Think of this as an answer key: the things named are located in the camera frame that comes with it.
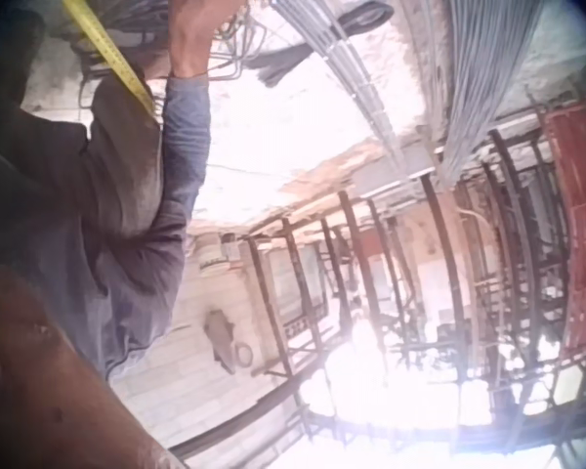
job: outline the brick wall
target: brick wall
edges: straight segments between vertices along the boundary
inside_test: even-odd
[[[241,249],[245,267],[221,276],[200,277],[196,263],[188,262],[171,332],[143,360],[111,380],[123,403],[166,447],[234,417],[278,384],[278,378],[250,374],[277,353],[245,247]],[[234,375],[214,362],[212,346],[202,329],[206,314],[213,309],[224,312],[235,325],[235,339],[247,343],[254,353],[253,364]],[[291,411],[290,404],[276,408],[189,464],[193,468],[232,467],[283,428]]]

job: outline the wire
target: wire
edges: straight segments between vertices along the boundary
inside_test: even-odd
[[[393,7],[372,0],[339,17],[338,23],[347,36],[352,37],[381,26],[393,16],[393,13]],[[334,26],[330,27],[330,31],[338,36]],[[259,69],[259,80],[268,88],[273,88],[313,52],[313,47],[304,42],[279,51],[260,54],[253,59],[246,60],[244,64],[249,69]]]
[[[107,30],[141,34],[139,44],[119,47],[129,63],[138,62],[139,57],[156,55],[166,50],[169,36],[168,0],[90,0],[89,3]],[[80,108],[88,108],[82,103],[86,85],[104,78],[112,71],[80,32],[70,31],[66,24],[55,35],[68,41],[80,59],[83,78],[78,105]],[[254,20],[249,5],[244,6],[215,34],[219,47],[213,51],[211,58],[219,63],[209,71],[228,69],[230,72],[210,76],[210,79],[238,78],[243,70],[243,62],[260,52],[266,37],[267,29]]]
[[[441,169],[453,185],[512,84],[544,0],[449,0],[453,97]]]

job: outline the man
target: man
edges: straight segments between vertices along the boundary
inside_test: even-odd
[[[18,13],[0,40],[0,467],[176,467],[104,380],[170,322],[210,144],[213,34],[242,3],[170,0],[162,151],[115,76],[91,139],[23,112],[24,45],[42,24]]]

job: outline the yellow measuring tape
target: yellow measuring tape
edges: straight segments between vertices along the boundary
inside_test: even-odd
[[[126,88],[137,97],[150,115],[154,115],[154,102],[147,93],[146,87],[119,52],[87,1],[63,0],[63,4]]]

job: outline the cable bundle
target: cable bundle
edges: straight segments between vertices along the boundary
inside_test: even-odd
[[[523,62],[543,0],[449,0],[454,95],[442,170],[454,184]]]
[[[377,1],[369,1],[339,17],[338,22],[348,37],[369,32],[393,15],[393,8]],[[330,28],[338,36],[335,27]],[[259,79],[268,87],[277,85],[293,68],[311,56],[314,49],[306,42],[279,51],[266,52],[244,61],[249,69],[259,69]]]

